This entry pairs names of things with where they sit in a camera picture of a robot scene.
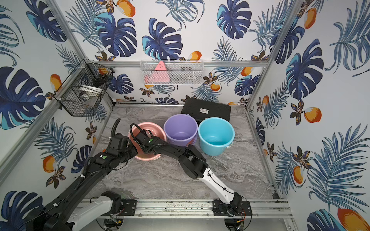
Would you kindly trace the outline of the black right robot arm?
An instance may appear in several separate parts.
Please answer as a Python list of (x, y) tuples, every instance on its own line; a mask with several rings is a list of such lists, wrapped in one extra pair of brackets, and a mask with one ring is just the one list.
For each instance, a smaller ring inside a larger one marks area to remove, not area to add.
[(242, 196), (227, 187), (213, 173), (206, 159), (195, 146), (170, 144), (157, 136), (147, 135), (144, 130), (135, 135), (134, 141), (142, 148), (144, 153), (154, 152), (176, 159), (190, 178), (207, 185), (222, 203), (214, 209), (215, 213), (233, 217), (241, 212)]

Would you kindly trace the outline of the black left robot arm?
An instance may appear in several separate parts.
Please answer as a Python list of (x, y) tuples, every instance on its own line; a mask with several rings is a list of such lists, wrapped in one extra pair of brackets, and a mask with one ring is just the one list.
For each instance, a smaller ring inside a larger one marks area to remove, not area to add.
[(82, 174), (56, 199), (44, 207), (33, 209), (26, 216), (26, 231), (71, 231), (76, 221), (69, 221), (87, 193), (119, 164), (137, 155), (132, 141), (122, 134), (114, 135), (105, 152), (86, 161)]

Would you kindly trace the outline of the turquoise plastic bucket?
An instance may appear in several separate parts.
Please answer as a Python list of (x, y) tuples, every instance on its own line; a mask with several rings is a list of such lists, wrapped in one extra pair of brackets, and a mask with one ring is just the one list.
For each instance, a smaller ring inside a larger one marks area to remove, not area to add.
[(233, 145), (235, 130), (225, 119), (210, 117), (198, 126), (202, 151), (209, 156), (219, 156)]

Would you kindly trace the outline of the pink plastic bucket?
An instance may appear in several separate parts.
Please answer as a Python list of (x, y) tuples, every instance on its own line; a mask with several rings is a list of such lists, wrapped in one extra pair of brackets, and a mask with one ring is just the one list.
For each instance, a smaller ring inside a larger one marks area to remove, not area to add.
[[(139, 123), (138, 126), (141, 129), (144, 129), (148, 136), (152, 134), (156, 137), (161, 138), (164, 141), (167, 141), (166, 134), (159, 125), (152, 123), (152, 122), (143, 122), (143, 123)], [(141, 147), (139, 146), (139, 144), (134, 141), (130, 132), (128, 133), (128, 137), (130, 138), (133, 145), (138, 151), (138, 154), (135, 156), (136, 159), (141, 160), (141, 161), (153, 161), (161, 157), (161, 154), (156, 154), (153, 151), (150, 151), (148, 154), (145, 154), (143, 150), (141, 149)]]

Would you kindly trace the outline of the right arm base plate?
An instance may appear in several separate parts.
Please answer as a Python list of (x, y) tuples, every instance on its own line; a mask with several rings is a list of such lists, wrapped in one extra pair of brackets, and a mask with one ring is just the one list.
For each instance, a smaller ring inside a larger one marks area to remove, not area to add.
[(214, 216), (223, 217), (250, 217), (253, 215), (251, 204), (247, 200), (242, 200), (239, 205), (225, 204), (220, 199), (212, 202), (212, 211)]

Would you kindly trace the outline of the purple plastic bucket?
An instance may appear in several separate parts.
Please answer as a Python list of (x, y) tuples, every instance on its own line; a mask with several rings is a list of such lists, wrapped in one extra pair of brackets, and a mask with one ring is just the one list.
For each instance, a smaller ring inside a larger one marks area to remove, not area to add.
[(163, 130), (167, 142), (178, 146), (194, 145), (198, 138), (198, 124), (189, 115), (177, 114), (168, 118)]

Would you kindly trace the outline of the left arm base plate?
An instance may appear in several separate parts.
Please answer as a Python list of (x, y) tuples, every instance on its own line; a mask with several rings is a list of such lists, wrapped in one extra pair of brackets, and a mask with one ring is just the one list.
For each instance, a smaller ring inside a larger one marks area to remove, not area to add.
[(114, 200), (110, 211), (102, 216), (134, 216), (136, 205), (135, 199)]

